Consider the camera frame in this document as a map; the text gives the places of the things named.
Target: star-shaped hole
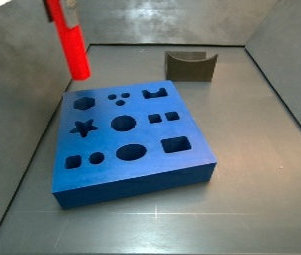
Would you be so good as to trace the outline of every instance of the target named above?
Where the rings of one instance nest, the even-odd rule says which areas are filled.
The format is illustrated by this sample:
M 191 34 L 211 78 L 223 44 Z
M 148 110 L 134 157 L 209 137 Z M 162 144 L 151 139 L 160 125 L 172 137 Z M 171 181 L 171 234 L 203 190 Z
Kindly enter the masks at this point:
M 98 127 L 92 125 L 92 119 L 85 122 L 75 121 L 75 128 L 71 130 L 71 133 L 79 133 L 81 138 L 87 137 L 90 131 L 98 130 Z

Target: metal panel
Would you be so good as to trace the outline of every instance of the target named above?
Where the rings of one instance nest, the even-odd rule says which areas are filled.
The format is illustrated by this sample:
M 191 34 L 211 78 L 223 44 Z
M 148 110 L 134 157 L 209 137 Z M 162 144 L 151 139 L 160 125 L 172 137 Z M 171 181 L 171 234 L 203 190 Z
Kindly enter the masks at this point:
M 92 44 L 245 45 L 277 0 L 77 0 Z
M 246 49 L 301 125 L 301 1 L 278 2 Z
M 0 221 L 69 83 L 41 1 L 0 7 Z
M 162 80 L 166 51 L 219 55 L 211 83 L 175 83 L 218 158 L 211 182 L 63 211 L 51 194 L 56 115 L 1 253 L 301 253 L 301 128 L 242 48 L 91 47 L 95 74 L 71 90 Z

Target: oval hole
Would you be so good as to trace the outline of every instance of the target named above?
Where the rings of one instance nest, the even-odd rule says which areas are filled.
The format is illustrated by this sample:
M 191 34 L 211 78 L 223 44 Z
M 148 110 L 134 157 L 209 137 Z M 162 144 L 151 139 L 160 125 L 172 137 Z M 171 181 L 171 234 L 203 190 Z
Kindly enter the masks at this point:
M 134 161 L 146 155 L 146 148 L 138 144 L 122 146 L 116 151 L 116 158 L 123 161 Z

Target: curved-top block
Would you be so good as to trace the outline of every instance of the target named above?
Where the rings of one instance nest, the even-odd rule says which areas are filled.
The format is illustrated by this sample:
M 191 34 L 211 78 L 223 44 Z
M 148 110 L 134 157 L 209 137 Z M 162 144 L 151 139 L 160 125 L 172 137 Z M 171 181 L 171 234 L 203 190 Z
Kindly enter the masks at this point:
M 166 78 L 182 82 L 210 82 L 218 54 L 206 59 L 206 52 L 166 52 Z

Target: shaped cutout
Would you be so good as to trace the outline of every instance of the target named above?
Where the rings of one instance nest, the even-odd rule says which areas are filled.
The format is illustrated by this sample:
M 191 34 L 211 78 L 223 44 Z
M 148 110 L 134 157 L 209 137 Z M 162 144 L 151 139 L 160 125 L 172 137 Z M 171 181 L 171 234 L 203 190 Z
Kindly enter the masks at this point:
M 90 164 L 100 164 L 104 160 L 104 156 L 102 153 L 95 152 L 90 156 Z
M 73 100 L 73 108 L 79 110 L 85 110 L 95 105 L 95 99 L 88 97 L 81 97 Z
M 111 121 L 115 131 L 130 131 L 135 127 L 136 121 L 131 116 L 116 116 Z
M 114 100 L 116 98 L 116 95 L 115 94 L 108 94 L 108 99 L 110 100 Z
M 92 130 L 98 130 L 98 127 L 92 125 L 92 119 L 87 120 L 85 122 L 75 122 L 75 128 L 71 130 L 71 133 L 79 133 L 81 138 L 87 137 L 87 134 Z
M 128 144 L 116 151 L 116 158 L 123 161 L 134 161 L 146 155 L 146 148 L 138 144 Z
M 186 136 L 163 139 L 160 143 L 166 153 L 176 153 L 191 149 L 191 145 Z
M 130 97 L 130 93 L 128 92 L 122 93 L 122 97 L 123 98 L 128 98 Z
M 162 117 L 159 114 L 148 115 L 148 121 L 151 124 L 160 123 Z
M 124 101 L 123 100 L 116 100 L 115 104 L 116 104 L 116 106 L 122 106 L 124 104 Z
M 75 155 L 65 158 L 65 169 L 75 169 L 81 166 L 81 158 Z
M 148 90 L 142 90 L 143 96 L 146 99 L 154 99 L 159 97 L 166 97 L 167 96 L 167 91 L 166 88 L 159 88 L 158 92 L 150 92 Z
M 164 113 L 166 114 L 166 119 L 168 120 L 168 121 L 176 121 L 176 120 L 179 120 L 179 114 L 178 114 L 178 112 L 167 112 L 167 113 Z

